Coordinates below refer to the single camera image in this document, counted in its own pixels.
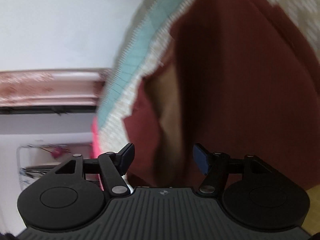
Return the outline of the maroon long sleeve sweater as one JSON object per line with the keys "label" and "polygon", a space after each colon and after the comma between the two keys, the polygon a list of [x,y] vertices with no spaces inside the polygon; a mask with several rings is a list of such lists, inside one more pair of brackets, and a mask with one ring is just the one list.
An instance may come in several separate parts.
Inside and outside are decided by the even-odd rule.
{"label": "maroon long sleeve sweater", "polygon": [[304,189],[319,184],[319,62],[267,0],[196,0],[124,119],[134,186],[198,186],[193,146],[255,154]]}

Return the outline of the patterned bed sheet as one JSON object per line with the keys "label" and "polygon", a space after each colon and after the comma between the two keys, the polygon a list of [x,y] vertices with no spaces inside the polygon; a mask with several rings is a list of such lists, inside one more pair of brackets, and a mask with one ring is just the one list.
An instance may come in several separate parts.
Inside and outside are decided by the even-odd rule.
{"label": "patterned bed sheet", "polygon": [[[129,141],[124,119],[132,114],[143,77],[161,64],[173,24],[196,0],[145,0],[115,65],[98,113],[102,151],[117,151]],[[319,62],[319,0],[267,0],[279,6],[298,28]]]}

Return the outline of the pink lace curtain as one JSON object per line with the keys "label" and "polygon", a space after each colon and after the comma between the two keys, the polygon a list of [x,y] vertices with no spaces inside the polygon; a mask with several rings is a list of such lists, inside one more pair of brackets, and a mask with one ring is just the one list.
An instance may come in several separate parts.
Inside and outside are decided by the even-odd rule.
{"label": "pink lace curtain", "polygon": [[111,69],[1,72],[1,107],[95,106]]}

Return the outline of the dark window frame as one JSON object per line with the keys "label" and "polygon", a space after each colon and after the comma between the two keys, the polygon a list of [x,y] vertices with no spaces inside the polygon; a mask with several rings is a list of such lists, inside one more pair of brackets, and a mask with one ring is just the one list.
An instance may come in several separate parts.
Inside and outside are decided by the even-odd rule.
{"label": "dark window frame", "polygon": [[94,113],[96,106],[22,106],[1,107],[1,115]]}

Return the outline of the pink mattress cover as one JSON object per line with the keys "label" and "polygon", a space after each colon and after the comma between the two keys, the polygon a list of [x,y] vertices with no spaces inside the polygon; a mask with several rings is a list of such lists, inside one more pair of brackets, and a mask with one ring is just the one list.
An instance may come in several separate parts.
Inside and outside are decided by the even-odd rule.
{"label": "pink mattress cover", "polygon": [[91,125],[91,132],[92,132],[92,158],[96,159],[101,155],[103,152],[100,149],[100,142],[99,142],[99,131],[98,131],[98,120],[95,116],[92,121]]}

